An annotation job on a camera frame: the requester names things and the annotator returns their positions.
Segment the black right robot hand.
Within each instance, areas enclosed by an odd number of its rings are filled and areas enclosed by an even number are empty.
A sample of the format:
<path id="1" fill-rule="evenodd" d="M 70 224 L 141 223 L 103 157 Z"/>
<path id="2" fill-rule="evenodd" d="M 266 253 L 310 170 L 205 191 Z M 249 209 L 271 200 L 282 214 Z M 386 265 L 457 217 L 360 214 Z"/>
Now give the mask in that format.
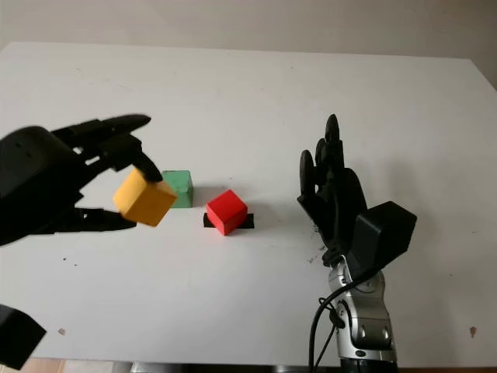
<path id="1" fill-rule="evenodd" d="M 323 265 L 330 267 L 352 245 L 356 217 L 367 209 L 360 180 L 345 166 L 337 116 L 329 116 L 315 154 L 300 158 L 298 203 L 312 220 L 325 246 Z"/>

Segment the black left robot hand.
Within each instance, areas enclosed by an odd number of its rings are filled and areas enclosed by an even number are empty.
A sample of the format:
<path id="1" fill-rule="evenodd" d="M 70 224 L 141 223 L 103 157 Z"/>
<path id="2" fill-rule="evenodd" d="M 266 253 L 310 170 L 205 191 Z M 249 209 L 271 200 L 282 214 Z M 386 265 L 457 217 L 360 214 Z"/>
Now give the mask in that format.
<path id="1" fill-rule="evenodd" d="M 1 244 L 28 235 L 112 232 L 135 227 L 120 213 L 81 208 L 82 188 L 108 169 L 135 166 L 149 182 L 162 175 L 133 131 L 151 118 L 132 113 L 49 131 L 22 127 L 1 139 Z"/>

